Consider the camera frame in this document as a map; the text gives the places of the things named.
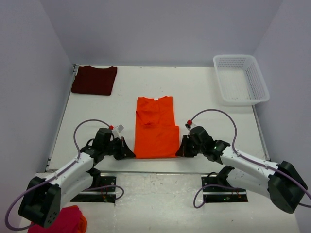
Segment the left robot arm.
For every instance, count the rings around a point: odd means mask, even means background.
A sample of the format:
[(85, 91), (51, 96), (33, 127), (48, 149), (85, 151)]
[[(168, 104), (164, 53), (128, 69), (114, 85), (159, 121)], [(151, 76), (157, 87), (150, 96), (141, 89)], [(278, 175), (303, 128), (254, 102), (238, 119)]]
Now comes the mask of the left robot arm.
[(56, 172), (32, 178), (18, 214), (43, 228), (50, 227), (61, 209), (81, 192), (117, 189), (116, 183), (101, 177), (96, 169), (105, 156), (115, 160), (132, 159), (135, 154), (116, 130), (99, 128), (95, 137), (78, 149), (78, 155)]

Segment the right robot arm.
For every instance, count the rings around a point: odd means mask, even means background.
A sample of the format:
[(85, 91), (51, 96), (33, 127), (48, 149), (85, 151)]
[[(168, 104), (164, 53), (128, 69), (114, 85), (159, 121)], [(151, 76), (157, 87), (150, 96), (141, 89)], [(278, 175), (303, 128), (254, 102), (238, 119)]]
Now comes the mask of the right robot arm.
[(188, 134), (182, 137), (177, 157), (193, 158), (202, 154), (209, 161), (223, 165), (215, 181), (203, 189), (217, 187), (223, 191), (252, 191), (271, 200), (280, 210), (292, 214), (300, 205), (308, 187), (295, 167), (260, 160), (235, 149), (223, 140), (214, 140), (202, 126), (186, 124)]

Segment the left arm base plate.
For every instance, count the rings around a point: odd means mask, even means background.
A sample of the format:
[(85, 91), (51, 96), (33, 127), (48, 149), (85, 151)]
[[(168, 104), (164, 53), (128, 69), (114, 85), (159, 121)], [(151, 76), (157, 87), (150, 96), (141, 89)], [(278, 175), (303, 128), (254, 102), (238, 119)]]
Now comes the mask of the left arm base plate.
[[(116, 176), (101, 174), (96, 184), (91, 188), (102, 187), (107, 185), (115, 185), (117, 181)], [(92, 203), (115, 203), (116, 201), (116, 187), (106, 187), (99, 190), (81, 192), (75, 196), (71, 202), (92, 202)]]

